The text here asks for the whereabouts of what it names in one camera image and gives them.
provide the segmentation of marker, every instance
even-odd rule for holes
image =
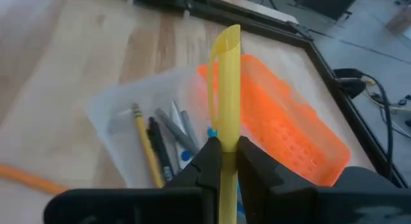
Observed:
[[[164,142],[162,141],[159,124],[155,122],[154,117],[148,118],[148,127],[149,127],[149,129],[147,130],[148,137],[150,138],[152,142],[152,147],[154,149],[154,152],[156,152],[159,158],[164,179],[165,181],[169,182],[173,180],[174,173],[173,173],[173,169],[171,168],[170,159],[168,158],[166,146],[164,145]]]
[[[186,130],[184,129],[180,116],[180,110],[174,101],[171,102],[170,118],[186,134]],[[177,152],[180,170],[182,170],[191,162],[191,160],[193,160],[194,155],[185,150],[178,141],[175,143],[175,150]]]
[[[197,136],[195,135],[193,124],[191,124],[190,117],[188,116],[188,112],[182,111],[180,114],[181,114],[182,124],[184,125],[184,129],[186,130],[188,137],[191,139],[191,142],[193,142],[194,146],[196,148],[199,148],[200,146],[198,144]]]
[[[184,128],[182,126],[182,122],[181,127],[178,127],[160,108],[155,110],[155,114],[166,125],[168,130],[174,135],[174,138],[181,144],[184,149],[188,150],[191,154],[197,154],[200,151],[194,146],[190,138],[182,131],[182,128]]]

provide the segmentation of yellow pencil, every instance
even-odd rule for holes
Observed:
[[[146,157],[148,159],[148,166],[150,167],[154,184],[157,188],[162,188],[164,186],[164,179],[161,176],[161,170],[157,157],[155,156],[151,142],[148,138],[146,124],[144,123],[139,105],[134,103],[132,110],[134,118],[136,119],[136,126],[140,134],[141,144],[143,145],[144,152],[146,153]]]

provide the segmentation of black metal frame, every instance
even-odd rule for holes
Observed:
[[[349,126],[360,142],[376,171],[385,175],[387,155],[361,115],[338,87],[334,72],[315,47],[307,29],[292,22],[284,22],[221,0],[134,0],[161,9],[176,12],[189,11],[191,15],[217,22],[226,26],[239,24],[243,31],[303,48],[313,62],[328,91],[336,101]],[[392,183],[398,187],[408,187],[396,166],[392,166]]]

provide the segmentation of wooden table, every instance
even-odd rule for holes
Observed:
[[[72,188],[124,186],[85,115],[87,100],[108,86],[207,63],[223,30],[125,0],[0,0],[0,25],[0,161]],[[242,51],[310,102],[351,149],[350,165],[372,169],[302,49],[243,32]],[[0,179],[2,222],[41,223],[50,198]]]

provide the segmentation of orange plastic basket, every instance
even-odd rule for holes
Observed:
[[[206,79],[207,66],[198,67]],[[218,63],[213,66],[218,90]],[[345,144],[286,82],[252,55],[241,56],[241,122],[267,153],[316,185],[332,186],[349,162]]]

